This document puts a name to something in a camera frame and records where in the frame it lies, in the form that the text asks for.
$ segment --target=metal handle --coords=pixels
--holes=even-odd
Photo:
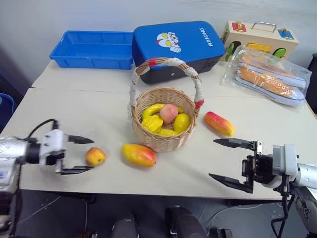
[[[253,29],[253,27],[256,25],[256,24],[263,24],[263,25],[269,25],[269,26],[274,26],[274,29],[272,32],[274,32],[277,28],[277,26],[275,24],[271,24],[271,23],[267,23],[267,22],[261,22],[261,21],[257,21],[253,24],[253,26],[251,27],[251,29]]]

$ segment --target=blue plastic tray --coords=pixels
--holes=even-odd
[[[63,68],[131,69],[132,32],[66,31],[50,54]]]

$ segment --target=gray floor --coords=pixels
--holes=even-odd
[[[56,194],[23,191],[23,210],[20,220],[29,217],[41,207],[56,199]],[[85,202],[61,197],[30,219],[20,223],[17,235],[28,238],[73,238],[76,231],[85,228]],[[164,211],[166,207],[180,205],[189,209],[207,230],[211,216],[226,208],[224,200],[189,197],[163,197],[139,195],[98,195],[94,204],[88,205],[88,231],[97,231],[99,238],[110,237],[115,220],[131,211],[140,222],[141,237],[165,238]],[[256,205],[242,206],[250,208]],[[263,204],[250,209],[228,209],[219,213],[213,226],[230,228],[235,238],[273,238],[270,220],[282,216],[276,203]],[[292,207],[283,237],[304,238],[307,231],[295,207]]]

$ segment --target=peach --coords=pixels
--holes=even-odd
[[[173,104],[166,104],[159,111],[160,117],[166,124],[170,124],[178,115],[178,108]]]

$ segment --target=blue lunch box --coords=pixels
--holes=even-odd
[[[205,21],[140,26],[133,32],[132,56],[136,66],[152,58],[176,57],[201,73],[211,70],[224,53],[220,37]],[[184,76],[179,68],[154,66],[141,78],[152,84]]]
[[[132,32],[66,31],[50,54],[62,68],[131,69]]]

